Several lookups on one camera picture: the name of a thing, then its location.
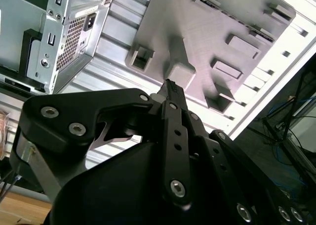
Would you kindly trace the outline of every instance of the blue cable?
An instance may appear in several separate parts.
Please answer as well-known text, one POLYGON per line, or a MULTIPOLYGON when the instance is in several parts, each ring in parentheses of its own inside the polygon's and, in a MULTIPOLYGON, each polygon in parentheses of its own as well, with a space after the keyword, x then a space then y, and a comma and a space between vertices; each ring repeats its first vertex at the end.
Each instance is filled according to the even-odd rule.
MULTIPOLYGON (((313 96, 311 98, 308 98, 308 99, 303 99, 303 100, 300 100, 299 102, 302 103, 302 102, 305 102, 305 101, 308 101, 308 100, 314 100, 316 99, 316 96, 313 96)), ((278 109, 279 107, 285 105, 287 102, 285 103, 282 103, 282 104, 278 104, 277 106, 274 106, 271 108, 271 110, 269 111, 268 115, 270 115, 272 112, 274 112, 276 109, 278 109)))

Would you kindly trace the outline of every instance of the metal plate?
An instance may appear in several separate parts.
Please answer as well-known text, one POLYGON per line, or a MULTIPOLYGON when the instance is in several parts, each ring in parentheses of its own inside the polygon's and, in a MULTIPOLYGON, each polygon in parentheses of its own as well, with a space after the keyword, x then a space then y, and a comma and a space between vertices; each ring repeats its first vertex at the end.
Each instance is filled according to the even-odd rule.
POLYGON ((45 11, 24 0, 0 0, 0 65, 18 71, 24 31, 39 31, 45 11))
POLYGON ((182 37, 189 63, 197 71, 186 94, 199 101, 218 96, 214 83, 228 88, 233 94, 237 92, 271 48, 271 45, 250 35, 249 28, 244 24, 256 24, 276 41, 290 21, 280 24, 265 15, 264 11, 271 10, 271 3, 279 4, 291 13, 291 18, 295 17, 295 11, 281 0, 216 0, 219 3, 214 3, 219 5, 220 10, 203 8, 194 1, 151 0, 136 34, 135 44, 155 52, 144 75, 162 83, 169 68, 170 37, 182 37), (230 36, 235 36, 232 40, 238 40, 234 42, 238 46, 232 47, 230 36), (241 40, 245 41, 244 50, 253 52, 251 57, 240 51, 241 40), (211 62, 215 59, 229 64, 243 75, 236 81, 212 70, 211 62))

